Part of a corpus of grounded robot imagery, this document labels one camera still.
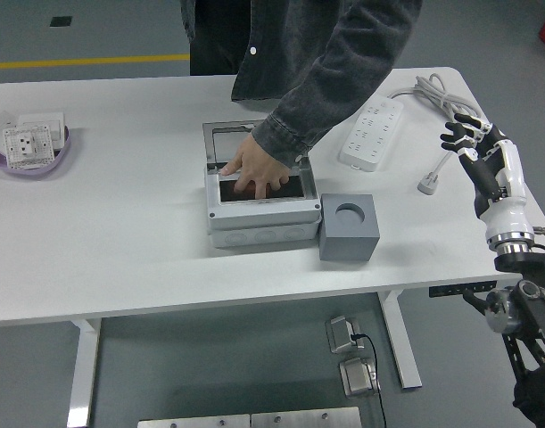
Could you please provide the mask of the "person's left hand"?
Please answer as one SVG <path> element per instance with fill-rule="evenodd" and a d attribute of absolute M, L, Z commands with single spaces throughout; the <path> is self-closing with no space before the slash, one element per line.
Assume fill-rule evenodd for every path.
<path fill-rule="evenodd" d="M 284 164 L 282 155 L 292 153 L 288 140 L 256 139 L 249 134 L 238 146 L 234 158 L 220 170 L 220 175 L 227 177 L 240 171 L 235 192 L 241 193 L 249 184 L 254 184 L 254 198 L 264 199 L 268 189 L 277 191 L 289 182 L 291 168 Z"/>

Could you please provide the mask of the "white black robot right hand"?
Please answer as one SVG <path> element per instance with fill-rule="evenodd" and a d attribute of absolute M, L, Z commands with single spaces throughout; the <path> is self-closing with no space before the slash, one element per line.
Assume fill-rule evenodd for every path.
<path fill-rule="evenodd" d="M 442 148 L 454 152 L 475 187 L 475 215 L 486 225 L 491 251 L 528 251 L 534 231 L 525 214 L 526 185 L 517 146 L 490 122 L 456 113 L 445 124 Z"/>

